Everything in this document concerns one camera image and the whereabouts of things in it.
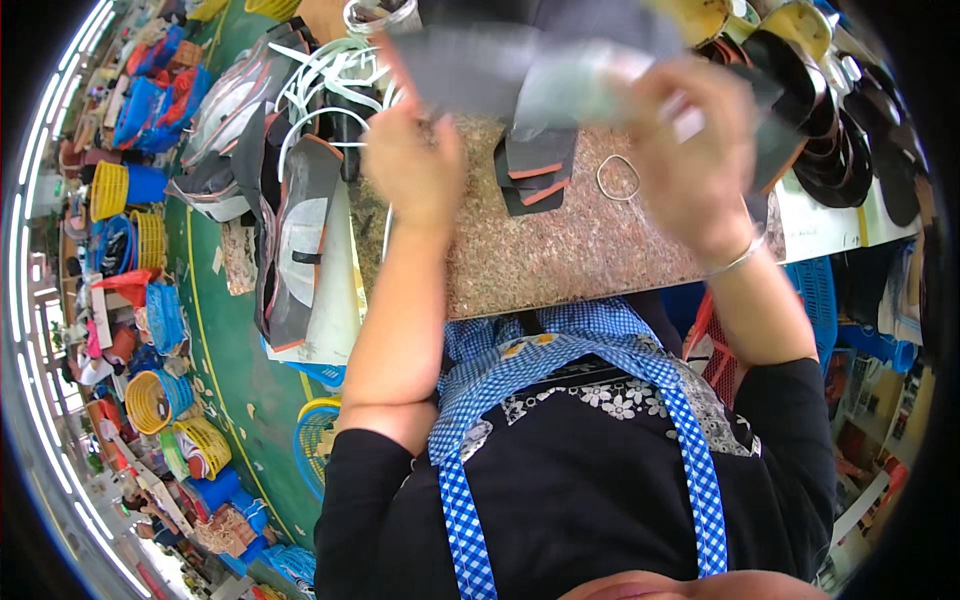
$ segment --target silver bracelet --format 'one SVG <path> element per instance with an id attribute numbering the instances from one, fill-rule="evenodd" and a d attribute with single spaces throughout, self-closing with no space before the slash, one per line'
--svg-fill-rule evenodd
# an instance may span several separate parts
<path id="1" fill-rule="evenodd" d="M 740 254 L 740 255 L 734 260 L 734 262 L 730 263 L 729 265 L 727 265 L 726 267 L 723 267 L 723 268 L 721 268 L 721 269 L 714 269 L 714 270 L 711 270 L 711 271 L 707 271 L 707 277 L 718 276 L 718 275 L 720 275 L 721 273 L 726 273 L 727 271 L 730 271 L 731 269 L 735 269 L 735 268 L 739 267 L 739 266 L 742 265 L 743 263 L 747 262 L 747 259 L 750 258 L 751 256 L 753 256 L 754 253 L 755 253 L 756 251 L 758 251 L 758 250 L 760 249 L 760 247 L 762 247 L 763 244 L 764 244 L 764 242 L 766 242 L 766 241 L 767 241 L 767 232 L 766 232 L 766 231 L 763 231 L 758 237 L 754 238 L 754 241 L 753 241 L 753 242 L 750 243 L 750 248 L 748 248 L 746 252 Z"/>

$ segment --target table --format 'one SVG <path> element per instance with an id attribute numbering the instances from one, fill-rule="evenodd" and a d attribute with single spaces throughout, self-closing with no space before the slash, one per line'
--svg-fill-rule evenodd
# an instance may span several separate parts
<path id="1" fill-rule="evenodd" d="M 616 203 L 600 192 L 597 168 L 608 156 L 628 152 L 626 135 L 582 130 L 564 205 L 512 218 L 493 172 L 493 148 L 503 126 L 473 117 L 459 118 L 457 126 L 464 138 L 468 173 L 447 263 L 449 319 L 603 298 L 704 276 L 686 249 L 657 231 L 638 199 Z M 618 162 L 612 162 L 611 177 L 605 181 L 613 193 L 635 183 L 629 170 L 616 170 Z M 350 210 L 369 294 L 379 269 L 386 205 L 368 182 L 360 180 L 350 189 Z M 775 195 L 769 202 L 767 239 L 774 257 L 785 260 Z"/>

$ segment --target woman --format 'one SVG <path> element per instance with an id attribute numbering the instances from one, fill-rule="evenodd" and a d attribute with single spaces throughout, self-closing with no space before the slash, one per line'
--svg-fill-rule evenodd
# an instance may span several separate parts
<path id="1" fill-rule="evenodd" d="M 657 117 L 677 92 L 706 117 L 683 144 Z M 429 150 L 384 112 L 364 165 L 396 222 L 326 469 L 318 597 L 825 597 L 805 583 L 832 523 L 823 379 L 742 200 L 750 92 L 682 61 L 631 94 L 645 210 L 712 274 L 750 366 L 737 414 L 622 299 L 539 310 L 526 337 L 518 319 L 448 324 L 444 348 L 461 150 L 449 121 Z"/>

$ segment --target pink fabric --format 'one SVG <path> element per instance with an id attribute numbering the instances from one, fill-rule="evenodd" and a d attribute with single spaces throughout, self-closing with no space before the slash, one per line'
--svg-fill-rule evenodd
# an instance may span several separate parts
<path id="1" fill-rule="evenodd" d="M 100 350 L 100 337 L 97 335 L 97 324 L 93 322 L 93 319 L 87 320 L 86 330 L 90 334 L 86 338 L 86 353 L 90 358 L 100 358 L 104 354 Z"/>
<path id="2" fill-rule="evenodd" d="M 120 164 L 120 154 L 108 152 L 103 148 L 91 148 L 84 152 L 83 164 L 97 164 L 101 160 L 106 162 L 112 162 L 113 164 Z"/>

